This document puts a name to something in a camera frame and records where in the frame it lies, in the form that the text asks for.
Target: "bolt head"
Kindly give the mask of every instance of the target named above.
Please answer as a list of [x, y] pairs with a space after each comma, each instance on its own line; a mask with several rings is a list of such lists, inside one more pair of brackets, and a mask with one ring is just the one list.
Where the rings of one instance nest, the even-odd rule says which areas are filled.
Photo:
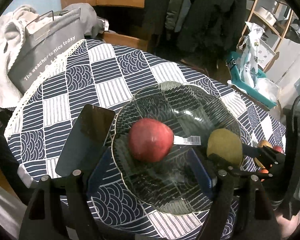
[[226, 175], [227, 175], [227, 172], [226, 172], [225, 170], [219, 170], [219, 171], [218, 171], [218, 174], [219, 174], [220, 176], [226, 176]]
[[253, 180], [253, 181], [258, 181], [258, 176], [257, 175], [251, 175], [251, 179]]
[[49, 175], [43, 175], [42, 177], [41, 177], [41, 180], [42, 181], [46, 181], [46, 180], [48, 180], [49, 179]]
[[74, 176], [79, 176], [79, 175], [81, 174], [81, 171], [80, 171], [80, 170], [74, 170], [74, 171], [72, 172], [72, 174], [73, 174]]

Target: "barcode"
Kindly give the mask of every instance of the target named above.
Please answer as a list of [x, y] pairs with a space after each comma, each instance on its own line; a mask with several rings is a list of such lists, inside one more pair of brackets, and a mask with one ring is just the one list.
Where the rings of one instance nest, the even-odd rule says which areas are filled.
[[183, 142], [187, 144], [200, 143], [200, 136], [190, 136], [188, 138], [183, 138]]
[[179, 145], [201, 145], [200, 136], [189, 136], [188, 138], [183, 138], [180, 136], [174, 136], [174, 144]]

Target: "apple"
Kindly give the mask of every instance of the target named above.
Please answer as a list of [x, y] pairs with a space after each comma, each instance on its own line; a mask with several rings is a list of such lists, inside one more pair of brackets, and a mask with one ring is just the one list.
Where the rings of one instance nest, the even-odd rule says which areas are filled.
[[273, 147], [273, 149], [276, 150], [276, 151], [279, 152], [279, 153], [284, 153], [282, 147], [279, 146], [279, 145], [275, 145], [275, 146]]
[[142, 162], [161, 161], [170, 152], [174, 141], [172, 130], [164, 123], [142, 118], [130, 128], [128, 147], [131, 155]]

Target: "clear glass plate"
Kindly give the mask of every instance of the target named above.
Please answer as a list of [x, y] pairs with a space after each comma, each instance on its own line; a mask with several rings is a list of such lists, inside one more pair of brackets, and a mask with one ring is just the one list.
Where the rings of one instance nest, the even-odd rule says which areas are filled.
[[240, 137], [239, 124], [219, 98], [196, 85], [164, 82], [140, 90], [121, 109], [112, 142], [114, 162], [127, 189], [157, 210], [174, 215], [205, 211], [205, 196], [186, 161], [187, 145], [174, 145], [160, 162], [142, 163], [132, 158], [128, 133], [140, 118], [153, 118], [169, 126], [174, 135], [200, 136], [203, 147], [213, 130], [227, 128]]

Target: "white container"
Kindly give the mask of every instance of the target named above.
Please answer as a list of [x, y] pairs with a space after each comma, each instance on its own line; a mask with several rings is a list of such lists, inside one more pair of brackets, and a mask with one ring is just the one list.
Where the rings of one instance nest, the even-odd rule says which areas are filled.
[[262, 6], [259, 6], [256, 12], [260, 14], [260, 16], [263, 19], [265, 19], [271, 26], [273, 26], [277, 21], [274, 15], [271, 12], [269, 12], [267, 9], [263, 8]]
[[258, 49], [258, 65], [264, 69], [270, 60], [272, 60], [272, 58], [275, 56], [275, 52], [263, 40], [260, 40]]

